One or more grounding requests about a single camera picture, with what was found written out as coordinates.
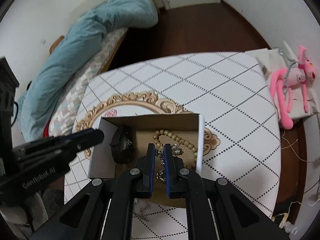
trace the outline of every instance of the wooden floor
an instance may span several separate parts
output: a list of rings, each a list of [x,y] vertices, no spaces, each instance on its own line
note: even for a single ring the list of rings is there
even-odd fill
[[[156,26],[130,29],[111,68],[191,52],[267,48],[259,33],[226,3],[161,12]]]
[[[226,3],[195,5],[161,12],[158,24],[148,30],[130,29],[110,69],[175,54],[268,47],[259,33]],[[290,143],[301,138],[292,147],[302,159],[306,158],[304,136],[302,121],[284,135]],[[288,146],[284,139],[281,144],[282,148]],[[305,163],[290,147],[283,149],[276,210],[286,212],[291,201],[302,200],[305,176]],[[294,222],[299,206],[291,210],[290,221]]]

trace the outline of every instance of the red object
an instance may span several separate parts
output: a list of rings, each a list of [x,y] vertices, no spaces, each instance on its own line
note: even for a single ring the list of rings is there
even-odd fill
[[[43,137],[44,138],[49,137],[49,123],[50,123],[50,120],[49,120],[49,122],[47,123],[47,125],[44,128],[44,131],[43,131]]]
[[[117,116],[118,112],[116,109],[110,109],[108,112],[106,112],[105,116],[110,117],[110,116]]]

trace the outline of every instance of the blue blanket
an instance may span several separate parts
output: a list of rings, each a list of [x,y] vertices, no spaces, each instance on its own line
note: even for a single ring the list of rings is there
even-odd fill
[[[81,16],[18,100],[26,142],[43,137],[63,86],[99,51],[103,35],[121,27],[150,28],[157,22],[152,0],[110,0]]]

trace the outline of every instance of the black bracelet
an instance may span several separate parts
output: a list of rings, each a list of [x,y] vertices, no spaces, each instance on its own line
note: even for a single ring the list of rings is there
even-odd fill
[[[119,164],[128,164],[135,157],[131,128],[120,126],[111,140],[111,153],[113,160]]]

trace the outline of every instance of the checkered tablecloth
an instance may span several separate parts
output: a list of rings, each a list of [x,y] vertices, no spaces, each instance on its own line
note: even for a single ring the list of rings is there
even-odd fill
[[[76,123],[113,94],[149,90],[204,115],[206,128],[221,143],[204,156],[202,177],[227,178],[271,217],[281,170],[280,135],[258,62],[244,53],[197,53],[103,73],[89,83]],[[119,108],[117,112],[118,116],[135,114],[130,108]],[[71,172],[65,176],[65,202],[89,182],[89,160],[83,152],[70,166]],[[133,219],[132,239],[187,238],[185,209],[151,203],[147,213],[150,222]]]

